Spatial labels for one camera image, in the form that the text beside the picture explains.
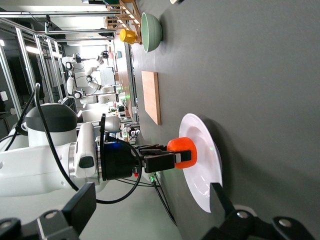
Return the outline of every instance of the yellow mug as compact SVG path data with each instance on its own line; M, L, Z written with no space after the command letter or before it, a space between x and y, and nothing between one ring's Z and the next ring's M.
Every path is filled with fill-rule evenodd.
M134 31L122 29L120 31L120 40L128 44L133 44L137 40L137 35Z

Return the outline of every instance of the white plate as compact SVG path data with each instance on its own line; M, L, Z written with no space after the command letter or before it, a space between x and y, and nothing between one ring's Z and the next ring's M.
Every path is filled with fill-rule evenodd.
M222 186L221 159L219 151L202 120L188 113L181 121L179 137L190 138L197 150L197 162L184 168L183 173L196 203L206 212L210 211L210 183Z

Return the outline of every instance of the fluorescent light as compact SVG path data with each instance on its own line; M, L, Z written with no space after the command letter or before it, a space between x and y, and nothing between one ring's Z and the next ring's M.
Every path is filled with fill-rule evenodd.
M26 49L29 53L40 54L39 49L36 48L36 47L26 46L25 49ZM57 58L57 57L58 57L58 54L54 51L54 52L53 52L53 56Z
M80 111L78 112L78 114L77 114L78 118L80 118L81 114L82 114L82 110L80 110Z

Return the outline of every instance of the green bowl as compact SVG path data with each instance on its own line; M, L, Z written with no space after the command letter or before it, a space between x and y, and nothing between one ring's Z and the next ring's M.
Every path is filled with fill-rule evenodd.
M144 52L155 50L162 40L162 27L159 20L149 13L142 13L141 36Z

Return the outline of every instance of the wooden board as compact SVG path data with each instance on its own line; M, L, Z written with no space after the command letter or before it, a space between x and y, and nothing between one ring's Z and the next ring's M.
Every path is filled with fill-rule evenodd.
M157 125L161 125L158 73L142 71L144 109Z

